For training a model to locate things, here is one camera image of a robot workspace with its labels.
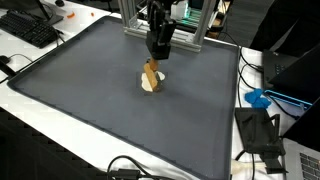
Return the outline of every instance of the white desk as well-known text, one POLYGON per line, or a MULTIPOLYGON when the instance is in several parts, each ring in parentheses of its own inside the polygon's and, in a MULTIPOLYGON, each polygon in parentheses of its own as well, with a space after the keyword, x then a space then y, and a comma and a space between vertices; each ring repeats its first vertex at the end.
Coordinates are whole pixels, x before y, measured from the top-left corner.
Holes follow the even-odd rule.
MULTIPOLYGON (((47 2, 54 4, 54 0, 47 0, 47 2)), ((66 40, 78 34, 100 17, 110 14, 106 11, 67 1, 65 1, 65 4, 66 5, 63 8, 57 10, 57 14, 63 15, 65 19, 54 26, 65 33, 64 38, 66 40), (72 19, 66 18, 66 15, 71 14, 72 12, 74 12, 76 16, 72 19)), ((120 17, 119 14, 112 14, 111 16, 120 17)), ((0 30, 1 55, 10 56, 12 54, 20 53, 30 57, 32 60, 36 60, 55 47, 56 43, 52 43, 45 49, 38 49, 0 30)), ((243 51, 244 56, 249 62, 257 65, 261 64, 261 54, 259 52, 249 49, 244 49, 243 51)), ((27 64, 29 64, 29 62, 26 59, 16 56, 13 58, 12 62, 10 62, 9 66, 14 70, 18 70, 27 64)), ((261 87, 261 76, 254 70, 249 67, 246 68, 243 72, 243 76, 252 86, 261 87)), ((6 76, 0 72, 0 80, 5 77, 6 76)), ((240 91, 243 97, 245 92, 251 90, 241 83, 240 91)), ((118 155, 128 155, 152 169, 149 170, 151 174, 164 175, 176 179, 197 179, 167 162, 120 141, 113 136, 12 91, 6 83, 0 84, 0 97, 0 106, 3 109, 12 113, 25 123, 98 168, 106 169, 109 162, 114 157, 118 155)), ((248 103, 244 102, 243 99, 242 104, 243 106, 250 106, 248 103)), ((279 113, 278 108, 275 106, 271 106, 268 111, 270 115, 279 113)), ((283 113, 280 112, 280 114, 282 119, 290 119, 283 113)), ((281 132, 288 129, 292 122, 293 121, 282 121, 281 132)), ((241 150, 242 144, 239 132, 236 123, 234 123, 232 157, 235 158, 241 150)), ((251 156, 245 154, 241 158, 241 161, 251 162, 251 156)), ((134 166, 126 160, 116 161, 113 167, 134 168, 134 166)), ((251 174, 252 170, 243 171, 234 175, 233 179, 249 179, 251 178, 251 174)), ((265 175, 265 173, 257 171, 256 179, 280 180, 282 179, 282 175, 265 175)))

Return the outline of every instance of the monitor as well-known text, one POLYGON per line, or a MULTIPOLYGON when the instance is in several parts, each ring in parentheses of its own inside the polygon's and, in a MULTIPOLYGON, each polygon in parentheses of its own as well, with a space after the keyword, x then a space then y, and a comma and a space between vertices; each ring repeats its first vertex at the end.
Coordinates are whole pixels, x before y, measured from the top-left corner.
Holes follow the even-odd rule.
POLYGON ((0 0, 0 8, 25 11, 51 25, 63 19, 63 16, 56 15, 52 8, 40 0, 0 0))
POLYGON ((320 129, 319 115, 320 98, 284 134, 284 137, 320 152, 320 141, 318 140, 320 129))

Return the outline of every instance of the computer keyboard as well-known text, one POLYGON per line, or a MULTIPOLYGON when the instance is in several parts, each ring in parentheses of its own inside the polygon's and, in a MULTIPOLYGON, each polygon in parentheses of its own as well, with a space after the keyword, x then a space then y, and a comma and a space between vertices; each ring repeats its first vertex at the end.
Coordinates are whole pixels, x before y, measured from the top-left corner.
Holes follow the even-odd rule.
POLYGON ((8 11, 1 16, 0 29, 39 48, 58 38, 56 30, 51 25, 17 11, 8 11))
POLYGON ((276 64, 275 65, 275 71, 276 71, 276 74, 280 74, 282 71, 284 71, 286 69, 285 66, 282 66, 282 65, 279 65, 279 64, 276 64))
POLYGON ((300 153, 302 174, 305 180, 320 179, 320 162, 318 159, 300 153))

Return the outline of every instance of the electronic device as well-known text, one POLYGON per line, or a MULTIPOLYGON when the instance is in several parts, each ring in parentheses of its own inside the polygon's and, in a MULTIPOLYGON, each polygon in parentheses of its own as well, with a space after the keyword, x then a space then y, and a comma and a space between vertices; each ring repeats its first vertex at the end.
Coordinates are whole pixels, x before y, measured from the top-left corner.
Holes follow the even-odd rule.
POLYGON ((59 7, 63 7, 64 6, 64 2, 63 0, 56 0, 55 4, 59 7))
POLYGON ((176 1, 171 6, 171 18, 175 20, 182 20, 189 16, 190 8, 188 0, 176 1))
POLYGON ((265 93, 307 109, 320 96, 320 45, 301 58, 264 51, 265 93))
POLYGON ((49 5, 42 4, 40 0, 1 0, 0 8, 24 11, 51 25, 63 19, 63 16, 57 15, 53 11, 53 8, 49 5))
POLYGON ((45 47, 58 38, 58 32, 51 25, 17 11, 8 11, 1 16, 0 29, 39 48, 45 47))
POLYGON ((320 179, 320 98, 284 134, 287 179, 320 179))
POLYGON ((0 62, 8 64, 10 62, 10 59, 7 56, 0 56, 0 62))

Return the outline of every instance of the computer monitor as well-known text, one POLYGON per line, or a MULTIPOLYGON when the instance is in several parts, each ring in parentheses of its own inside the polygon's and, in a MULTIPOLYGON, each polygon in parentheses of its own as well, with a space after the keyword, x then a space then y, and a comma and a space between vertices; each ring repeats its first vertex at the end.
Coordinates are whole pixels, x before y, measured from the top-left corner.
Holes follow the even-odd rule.
POLYGON ((40 0, 0 0, 0 8, 25 11, 51 25, 63 19, 63 16, 56 15, 52 8, 40 0))

